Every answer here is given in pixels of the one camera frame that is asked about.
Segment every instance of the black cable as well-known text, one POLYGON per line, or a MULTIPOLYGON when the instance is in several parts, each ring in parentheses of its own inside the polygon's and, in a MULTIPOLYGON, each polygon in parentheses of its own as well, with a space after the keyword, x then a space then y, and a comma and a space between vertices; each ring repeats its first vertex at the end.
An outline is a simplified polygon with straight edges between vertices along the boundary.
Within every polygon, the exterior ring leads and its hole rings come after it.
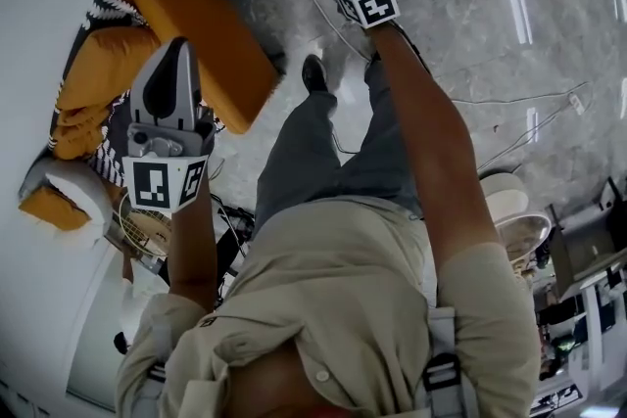
MULTIPOLYGON (((225 220, 226 224, 228 225, 228 228, 232 232, 233 237, 235 237, 235 243, 237 245, 237 249, 238 249, 239 253, 242 255, 242 257, 246 258, 246 253, 244 253, 244 250, 242 249, 242 245, 240 243, 239 236, 237 235, 235 227, 231 223, 230 216, 229 216, 229 214, 228 214, 228 212, 226 210, 226 207, 225 207, 224 203, 222 202, 222 199, 220 197, 218 197, 217 195, 214 195, 214 194, 212 194, 212 199, 214 199, 219 204, 219 210, 221 210, 222 213, 224 214, 224 218, 226 218, 226 220, 225 220)), ((245 211, 244 209, 241 209, 241 208, 235 209, 235 210, 241 211, 241 212, 247 212, 247 211, 245 211)))
POLYGON ((340 141, 337 139, 337 135, 335 134, 335 131, 333 131, 332 136, 333 136, 333 142, 335 143, 335 148, 337 149, 338 152, 342 152, 342 154, 347 154, 349 156, 355 156, 359 153, 359 152, 348 152, 347 150, 344 150, 342 146, 340 145, 340 141))

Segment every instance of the orange cushion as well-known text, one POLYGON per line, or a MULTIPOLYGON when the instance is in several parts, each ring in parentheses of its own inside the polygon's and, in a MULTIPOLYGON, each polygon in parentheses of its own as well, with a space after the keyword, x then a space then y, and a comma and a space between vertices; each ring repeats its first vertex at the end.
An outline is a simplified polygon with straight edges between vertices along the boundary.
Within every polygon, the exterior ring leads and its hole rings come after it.
POLYGON ((103 139, 101 124, 109 113, 105 105, 61 111, 57 127, 52 133, 52 138, 57 141, 54 156, 71 161, 96 152, 103 139))
POLYGON ((228 0, 133 1, 162 42, 190 41, 204 100, 229 131, 246 132, 278 74, 228 0))
POLYGON ((76 54, 57 99, 59 110, 112 102, 130 89, 148 58, 161 46, 146 28, 102 28, 89 34, 76 54))
POLYGON ((66 232, 77 230, 90 219, 84 211, 75 208, 61 192, 49 187, 35 190, 22 201, 20 209, 66 232))

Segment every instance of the beige shirt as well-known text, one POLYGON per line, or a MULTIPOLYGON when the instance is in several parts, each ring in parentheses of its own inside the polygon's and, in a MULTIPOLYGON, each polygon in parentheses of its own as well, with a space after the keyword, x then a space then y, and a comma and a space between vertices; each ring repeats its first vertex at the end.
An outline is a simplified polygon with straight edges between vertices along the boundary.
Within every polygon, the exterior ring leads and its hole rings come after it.
MULTIPOLYGON (((421 293, 430 253, 424 224, 385 201, 324 200, 277 214, 218 311, 203 317, 202 308, 174 295, 151 300, 120 369, 119 415, 152 398, 164 418, 218 418, 229 366, 289 339, 328 401, 358 416, 411 413, 430 358, 421 293), (163 391, 142 393, 160 359, 168 360, 163 391)), ((456 310, 458 356, 482 416, 528 416, 539 339, 533 304, 505 249, 468 249, 438 279, 439 304, 456 310)))
POLYGON ((156 276, 144 288, 137 287, 134 283, 124 278, 122 278, 121 283, 120 327, 126 341, 129 345, 132 345, 139 330, 141 314, 148 306, 150 298, 159 293, 167 293, 169 286, 159 276, 156 276))

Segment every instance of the white wall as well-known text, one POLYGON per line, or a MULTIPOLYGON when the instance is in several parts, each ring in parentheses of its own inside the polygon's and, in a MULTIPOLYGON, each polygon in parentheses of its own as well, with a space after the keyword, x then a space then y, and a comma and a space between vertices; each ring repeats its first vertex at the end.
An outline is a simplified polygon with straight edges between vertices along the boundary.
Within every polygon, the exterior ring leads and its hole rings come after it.
MULTIPOLYGON (((17 192, 46 145, 58 81, 91 0, 0 0, 0 378, 62 409, 94 283, 115 253, 53 240, 18 211, 17 192)), ((78 413, 87 416, 82 407, 78 413)))
MULTIPOLYGON (((115 406, 116 375, 122 360, 114 346, 114 336, 121 331, 122 262, 122 254, 117 252, 100 283, 80 333, 68 381, 68 390, 74 395, 111 409, 115 406)), ((132 265, 135 296, 168 290, 160 277, 136 261, 132 265)))
POLYGON ((26 397, 23 391, 5 385, 0 385, 0 398, 16 418, 67 418, 69 416, 114 418, 115 416, 113 413, 72 396, 50 400, 48 397, 41 397, 38 392, 31 392, 26 397))

